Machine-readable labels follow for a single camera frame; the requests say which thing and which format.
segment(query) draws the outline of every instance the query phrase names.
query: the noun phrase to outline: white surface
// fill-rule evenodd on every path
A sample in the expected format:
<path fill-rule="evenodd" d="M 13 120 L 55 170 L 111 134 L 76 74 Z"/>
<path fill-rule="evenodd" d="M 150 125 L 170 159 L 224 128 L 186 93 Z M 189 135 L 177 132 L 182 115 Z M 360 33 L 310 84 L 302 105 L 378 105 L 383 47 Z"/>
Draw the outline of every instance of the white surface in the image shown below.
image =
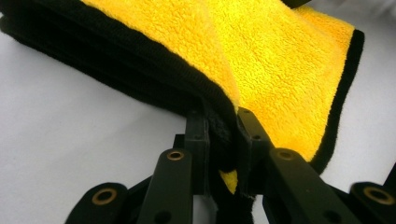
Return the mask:
<path fill-rule="evenodd" d="M 359 181 L 382 184 L 396 161 L 394 2 L 311 3 L 366 33 L 322 176 L 342 190 Z M 0 223 L 64 223 L 91 187 L 131 187 L 151 175 L 184 125 L 0 34 Z M 213 223 L 211 202 L 196 199 L 194 223 Z M 260 200 L 254 216 L 266 223 Z"/>

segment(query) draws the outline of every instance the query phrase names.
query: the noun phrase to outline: towel fold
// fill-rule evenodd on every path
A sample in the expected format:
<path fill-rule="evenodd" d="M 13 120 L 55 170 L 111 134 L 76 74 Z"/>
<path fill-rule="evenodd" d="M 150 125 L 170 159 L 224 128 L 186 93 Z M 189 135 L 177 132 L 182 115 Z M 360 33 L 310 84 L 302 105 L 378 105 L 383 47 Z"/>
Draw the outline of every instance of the towel fold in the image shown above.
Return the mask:
<path fill-rule="evenodd" d="M 224 180 L 213 174 L 211 188 L 228 217 L 246 200 L 231 194 L 238 107 L 254 112 L 276 147 L 322 172 L 364 39 L 280 0 L 0 0 L 0 10 L 4 33 L 117 90 L 181 115 L 202 108 L 212 171 Z M 224 203 L 232 197 L 243 200 Z M 249 214 L 251 201 L 242 204 Z"/>

